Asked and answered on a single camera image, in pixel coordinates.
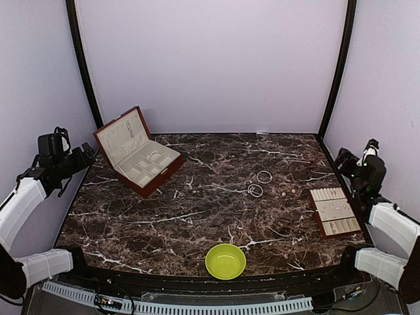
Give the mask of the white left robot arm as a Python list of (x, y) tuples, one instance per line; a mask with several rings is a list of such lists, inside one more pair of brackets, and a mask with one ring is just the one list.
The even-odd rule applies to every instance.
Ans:
[(93, 280), (93, 273), (80, 248), (65, 247), (42, 253), (14, 258), (13, 243), (36, 208), (54, 190), (60, 197), (66, 190), (63, 180), (94, 162), (95, 153), (88, 143), (67, 150), (50, 150), (49, 155), (37, 154), (28, 169), (16, 178), (16, 186), (1, 204), (1, 299), (20, 306), (27, 289), (53, 276), (67, 273), (78, 286), (86, 286)]

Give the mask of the silver wrap bangle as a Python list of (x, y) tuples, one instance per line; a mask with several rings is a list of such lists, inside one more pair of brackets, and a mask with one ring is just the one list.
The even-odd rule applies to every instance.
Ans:
[(248, 194), (250, 194), (251, 196), (253, 196), (254, 198), (259, 198), (263, 195), (264, 190), (263, 188), (258, 185), (258, 184), (250, 184), (247, 187), (247, 192)]

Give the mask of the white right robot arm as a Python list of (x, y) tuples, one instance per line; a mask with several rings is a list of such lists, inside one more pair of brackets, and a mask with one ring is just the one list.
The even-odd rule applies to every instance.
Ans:
[(348, 285), (366, 272), (393, 287), (406, 304), (419, 302), (419, 221), (381, 195), (387, 169), (377, 145), (367, 145), (362, 157), (341, 148), (334, 164), (350, 181), (352, 204), (373, 232), (371, 245), (345, 249), (335, 279)]

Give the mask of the brown ring earring tray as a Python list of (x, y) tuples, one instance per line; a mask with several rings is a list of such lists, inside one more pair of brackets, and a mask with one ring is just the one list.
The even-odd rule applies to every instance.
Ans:
[(342, 188), (312, 189), (309, 191), (309, 200), (323, 239), (362, 230)]

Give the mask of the silver beaded bangle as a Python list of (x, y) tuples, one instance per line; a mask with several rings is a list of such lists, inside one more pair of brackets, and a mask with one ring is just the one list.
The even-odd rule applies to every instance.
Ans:
[(261, 184), (269, 184), (272, 182), (273, 176), (269, 171), (259, 171), (256, 179)]

